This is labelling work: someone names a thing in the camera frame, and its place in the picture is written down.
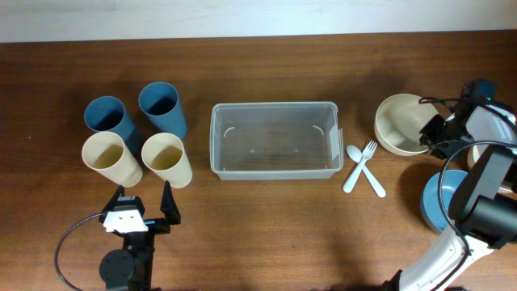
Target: blue bowl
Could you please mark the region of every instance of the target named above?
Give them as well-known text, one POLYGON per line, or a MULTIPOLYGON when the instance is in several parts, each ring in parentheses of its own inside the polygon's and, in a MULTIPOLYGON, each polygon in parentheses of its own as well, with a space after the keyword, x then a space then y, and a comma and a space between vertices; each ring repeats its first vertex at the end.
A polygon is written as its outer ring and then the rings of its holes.
MULTIPOLYGON (((445 208, 449 209, 452 195, 460 186, 463 179, 467 176, 466 171, 446 170, 443 177, 442 197, 445 208)), ((441 233, 447 226, 447 221, 439 209, 438 203, 438 178, 439 173, 432 176, 427 181, 426 187, 423 189, 422 198, 420 199, 420 212, 426 223, 437 233, 441 233)))

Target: brown table surface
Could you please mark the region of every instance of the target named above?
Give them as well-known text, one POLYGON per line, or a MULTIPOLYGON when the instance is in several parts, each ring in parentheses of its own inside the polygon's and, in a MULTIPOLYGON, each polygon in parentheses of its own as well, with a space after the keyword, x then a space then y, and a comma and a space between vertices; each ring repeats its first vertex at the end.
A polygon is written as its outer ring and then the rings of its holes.
MULTIPOLYGON (((212 107, 332 101, 345 145, 360 146, 374 138, 373 117, 388 96, 457 97, 465 81, 480 77, 497 82, 497 99, 517 108, 516 31, 1 44, 0 289, 67 289, 53 268, 57 241, 116 189, 82 163, 82 143, 92 134, 84 109, 96 97, 116 96, 149 137, 157 130, 137 97, 153 81, 179 91, 194 172, 188 187, 174 190, 182 224, 156 238, 154 287, 380 285, 438 238, 421 218, 419 199, 441 161, 379 148, 368 166, 386 188, 384 199, 363 175, 352 194, 342 191, 349 158, 331 179, 220 181, 209 162, 212 107)), ((146 171, 126 194, 141 197, 145 217, 160 217, 162 188, 146 171)), ((89 222, 65 241, 61 268, 77 286, 102 289, 99 262, 121 244, 89 222)), ((456 285, 515 289, 516 262, 517 247, 506 246, 456 285)))

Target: beige bowl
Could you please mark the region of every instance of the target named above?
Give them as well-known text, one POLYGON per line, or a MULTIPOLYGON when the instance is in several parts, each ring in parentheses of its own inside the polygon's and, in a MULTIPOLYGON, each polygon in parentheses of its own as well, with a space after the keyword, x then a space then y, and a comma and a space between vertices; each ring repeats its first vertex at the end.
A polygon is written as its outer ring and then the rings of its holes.
POLYGON ((420 145, 420 129, 438 111, 432 104, 418 104, 419 100, 417 95, 396 94, 377 108, 375 135, 388 151, 411 156, 428 150, 426 146, 420 145))
MULTIPOLYGON (((477 162, 481 155, 479 154, 479 149, 477 145, 473 146, 469 150, 469 154, 467 155, 467 164, 469 165, 469 170, 474 167, 474 164, 477 162)), ((499 187, 498 193, 512 193, 511 186, 508 182, 502 182, 501 187, 499 187)))

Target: clear plastic box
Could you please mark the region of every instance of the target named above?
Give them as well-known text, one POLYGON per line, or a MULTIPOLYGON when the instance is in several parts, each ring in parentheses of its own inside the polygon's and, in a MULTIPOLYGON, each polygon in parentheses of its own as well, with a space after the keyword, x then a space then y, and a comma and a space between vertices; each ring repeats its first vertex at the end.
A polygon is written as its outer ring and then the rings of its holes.
POLYGON ((217 104, 210 165, 222 180, 329 179, 343 168, 332 102, 217 104))

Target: fork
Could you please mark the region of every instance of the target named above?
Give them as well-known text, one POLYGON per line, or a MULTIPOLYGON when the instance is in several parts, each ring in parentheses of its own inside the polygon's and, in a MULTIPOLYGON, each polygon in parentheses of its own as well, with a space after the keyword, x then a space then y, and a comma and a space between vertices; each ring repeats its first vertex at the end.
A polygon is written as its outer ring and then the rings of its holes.
POLYGON ((352 190, 354 189, 355 183, 357 183, 357 179, 359 178, 359 175, 361 174, 361 171, 363 170, 364 164, 366 163, 367 160, 369 160, 373 156, 373 153, 375 153, 376 148, 377 148, 377 143, 374 141, 370 141, 368 143, 368 145, 366 145, 366 148, 364 148, 364 150, 363 150, 363 157, 357 164, 357 167, 355 167, 355 169, 352 172, 352 174, 350 175, 350 177, 348 177, 348 180, 346 181, 346 183, 343 185, 344 192, 346 192, 346 193, 352 192, 352 190))

